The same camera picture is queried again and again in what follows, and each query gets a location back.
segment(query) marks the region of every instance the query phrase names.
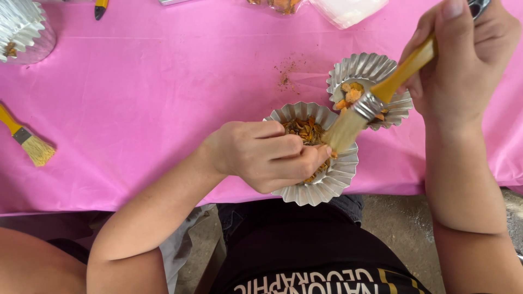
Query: brush bristles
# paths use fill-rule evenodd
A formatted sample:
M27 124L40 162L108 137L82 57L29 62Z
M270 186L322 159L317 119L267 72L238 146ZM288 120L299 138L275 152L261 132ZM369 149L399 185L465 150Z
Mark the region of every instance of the brush bristles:
M35 166L44 166L56 150L42 141L39 137L32 135L24 143L22 148L27 152Z
M358 134L363 130L367 120L361 115L348 109L325 132L322 141L329 145L333 151L342 153L349 149L355 142Z

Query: pink tablecloth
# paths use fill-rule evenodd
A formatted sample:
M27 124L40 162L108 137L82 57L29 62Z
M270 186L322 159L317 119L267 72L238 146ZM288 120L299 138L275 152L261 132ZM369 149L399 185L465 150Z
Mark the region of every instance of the pink tablecloth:
M221 124L259 121L285 103L331 106L328 71L351 53L398 59L418 17L436 1L390 0L338 30L311 5L282 17L245 0L112 0L44 8L55 50L30 66L0 64L0 99L55 144L35 168L0 127L0 213L116 210ZM523 19L523 5L504 1ZM523 187L523 47L485 115L488 162L498 183ZM282 77L290 84L280 85ZM414 110L400 127L358 138L352 193L423 192L424 125ZM268 198L230 177L200 204Z

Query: concrete floor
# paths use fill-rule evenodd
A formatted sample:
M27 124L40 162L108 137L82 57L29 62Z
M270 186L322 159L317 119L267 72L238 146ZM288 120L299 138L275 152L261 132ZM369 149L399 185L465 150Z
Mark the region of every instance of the concrete floor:
M503 190L509 231L516 250L523 252L523 198ZM433 294L444 294L430 211L424 195L366 195L363 228L387 244ZM187 264L178 273L175 294L192 294L220 238L217 210L189 231L194 245Z

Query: aluminum tart tin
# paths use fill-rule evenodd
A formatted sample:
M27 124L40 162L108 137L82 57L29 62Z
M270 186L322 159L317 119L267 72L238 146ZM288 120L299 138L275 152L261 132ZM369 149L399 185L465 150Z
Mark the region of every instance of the aluminum tart tin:
M316 103L298 102L285 104L281 109L273 110L267 120L276 120L280 123L289 122L295 118L307 120L310 116L316 119L324 130L327 130L338 117L328 107ZM350 148L338 154L337 159L331 159L330 167L318 174L310 184L299 183L272 192L279 195L285 202L296 202L299 206L310 204L316 206L322 202L329 202L333 197L342 194L343 189L350 186L356 174L358 164L358 145L353 143Z
M376 53L352 54L350 58L343 58L340 63L334 64L333 70L329 71L330 77L327 79L329 85L327 92L331 94L329 100L336 104L344 99L341 90L341 84L344 82L360 83L365 89L363 94L365 95L370 87L386 79L396 70L396 67L397 63L394 60ZM384 114L385 121L370 122L366 128L371 127L377 131L381 127L388 129L392 125L399 126L402 119L408 117L408 110L412 108L414 105L408 91L403 95L395 94L391 102L386 105L389 112Z
M16 56L5 48L15 44ZM40 3L31 0L0 1L0 61L31 64L47 57L56 45L56 34Z

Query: person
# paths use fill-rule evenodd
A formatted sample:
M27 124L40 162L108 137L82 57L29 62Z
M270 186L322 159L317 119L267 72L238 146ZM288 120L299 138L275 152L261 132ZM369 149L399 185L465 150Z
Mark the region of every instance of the person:
M410 90L425 121L425 188L446 292L523 293L481 129L520 24L499 0L475 23L466 0L445 0L421 17L401 61L433 30L439 57L399 91ZM105 224L90 253L87 293L167 294L158 246L220 181L236 175L269 193L308 178L330 152L303 146L274 121L224 124ZM358 197L339 199L220 205L228 254L211 293L429 293L356 225Z

